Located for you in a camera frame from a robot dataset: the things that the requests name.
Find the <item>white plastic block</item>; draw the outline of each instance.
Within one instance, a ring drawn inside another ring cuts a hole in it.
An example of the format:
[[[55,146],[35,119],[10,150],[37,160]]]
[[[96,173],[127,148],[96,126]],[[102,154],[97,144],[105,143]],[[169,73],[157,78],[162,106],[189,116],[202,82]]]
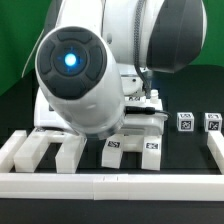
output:
[[[129,200],[223,201],[221,175],[130,175]]]
[[[75,173],[86,139],[82,136],[66,134],[63,144],[61,145],[55,160],[57,173]]]
[[[128,200],[128,175],[105,175],[93,183],[94,200]]]
[[[219,113],[205,113],[204,120],[205,131],[221,131],[222,116]]]
[[[143,141],[142,135],[124,136],[123,152],[142,152]]]
[[[49,143],[63,143],[65,140],[66,133],[62,131],[53,131],[50,135],[48,135]]]
[[[142,169],[160,170],[162,136],[144,138]]]
[[[26,131],[15,131],[0,150],[0,173],[8,173],[14,166],[14,155],[27,138]]]
[[[103,167],[119,169],[123,154],[123,142],[124,135],[113,135],[107,139],[102,153]]]
[[[16,172],[34,172],[50,143],[52,131],[35,128],[14,156]]]
[[[224,174],[224,137],[220,131],[208,133],[207,145],[222,174]]]
[[[93,200],[94,178],[78,174],[1,174],[0,197]]]
[[[182,132],[194,131],[194,115],[191,112],[177,113],[177,128]]]

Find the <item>cable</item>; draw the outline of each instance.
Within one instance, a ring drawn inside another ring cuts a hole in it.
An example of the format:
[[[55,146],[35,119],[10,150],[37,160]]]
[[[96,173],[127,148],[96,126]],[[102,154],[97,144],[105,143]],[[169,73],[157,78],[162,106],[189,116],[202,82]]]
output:
[[[144,74],[140,70],[140,64],[139,64],[139,54],[140,54],[140,23],[141,23],[141,15],[142,15],[142,9],[144,6],[145,0],[139,0],[137,9],[136,9],[136,15],[135,15],[135,24],[134,24],[134,49],[133,49],[133,59],[134,59],[134,67],[143,81],[145,91],[146,93],[149,93],[151,90],[150,83],[145,78]]]
[[[172,117],[171,113],[164,110],[156,110],[154,107],[126,107],[126,114],[146,114],[153,115],[156,113],[165,114],[168,118]]]
[[[104,3],[103,5],[103,17],[102,17],[102,24],[101,24],[101,36],[103,36],[103,21],[104,21],[104,16],[105,16],[105,9],[106,9],[106,4],[107,4],[107,0],[102,0],[102,3]]]
[[[38,44],[40,43],[40,40],[41,40],[43,34],[44,34],[44,30],[42,30],[40,36],[39,36],[38,39],[37,39],[37,42],[35,43],[35,45],[34,45],[32,51],[31,51],[31,53],[30,53],[30,55],[29,55],[29,57],[28,57],[28,59],[27,59],[27,61],[26,61],[26,64],[25,64],[25,66],[24,66],[24,68],[23,68],[23,72],[22,72],[21,78],[24,77],[25,72],[26,72],[26,69],[27,69],[27,66],[28,66],[28,64],[29,64],[29,62],[30,62],[30,60],[31,60],[31,58],[32,58],[32,56],[33,56],[33,54],[34,54],[34,52],[35,52],[35,50],[36,50]]]

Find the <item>small cube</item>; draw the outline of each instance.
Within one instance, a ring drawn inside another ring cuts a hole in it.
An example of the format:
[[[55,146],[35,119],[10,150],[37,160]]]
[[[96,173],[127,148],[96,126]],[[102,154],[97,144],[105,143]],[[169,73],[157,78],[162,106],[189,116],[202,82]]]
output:
[[[182,132],[194,131],[194,115],[191,112],[177,113],[177,128]]]
[[[222,116],[219,113],[205,113],[205,131],[221,131]]]

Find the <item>blue light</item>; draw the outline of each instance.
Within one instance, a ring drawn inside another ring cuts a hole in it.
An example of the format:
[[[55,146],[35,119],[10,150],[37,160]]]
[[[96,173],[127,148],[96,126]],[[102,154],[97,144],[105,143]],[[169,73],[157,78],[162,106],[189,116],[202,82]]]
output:
[[[76,56],[72,53],[65,55],[65,64],[72,67],[76,64]]]

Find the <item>gray robot panel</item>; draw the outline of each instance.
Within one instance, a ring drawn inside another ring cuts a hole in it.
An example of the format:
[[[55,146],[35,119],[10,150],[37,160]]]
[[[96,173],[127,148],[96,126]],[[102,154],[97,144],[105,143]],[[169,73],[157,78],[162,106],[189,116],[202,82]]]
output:
[[[165,0],[150,38],[147,67],[162,72],[182,69],[199,55],[202,39],[201,0]]]

